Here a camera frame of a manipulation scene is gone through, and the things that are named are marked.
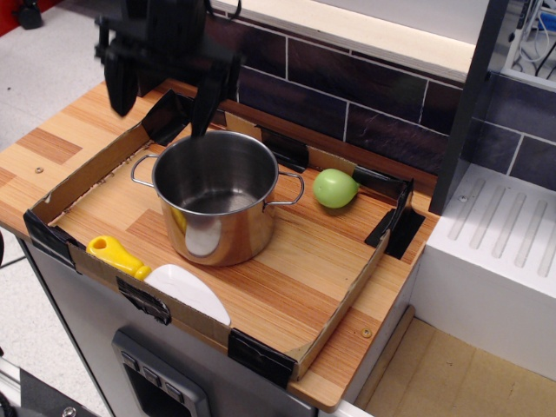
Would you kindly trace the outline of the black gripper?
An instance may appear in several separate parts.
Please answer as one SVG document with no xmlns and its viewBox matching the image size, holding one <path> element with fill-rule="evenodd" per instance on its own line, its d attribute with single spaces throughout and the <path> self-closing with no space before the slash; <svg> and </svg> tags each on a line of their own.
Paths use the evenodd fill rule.
<svg viewBox="0 0 556 417">
<path fill-rule="evenodd" d="M 234 99 L 242 55 L 206 31 L 210 1 L 149 1 L 145 21 L 99 16 L 96 57 L 104 66 L 112 109 L 126 116 L 138 93 L 137 70 L 198 87 L 191 134 L 203 136 L 222 101 Z"/>
</svg>

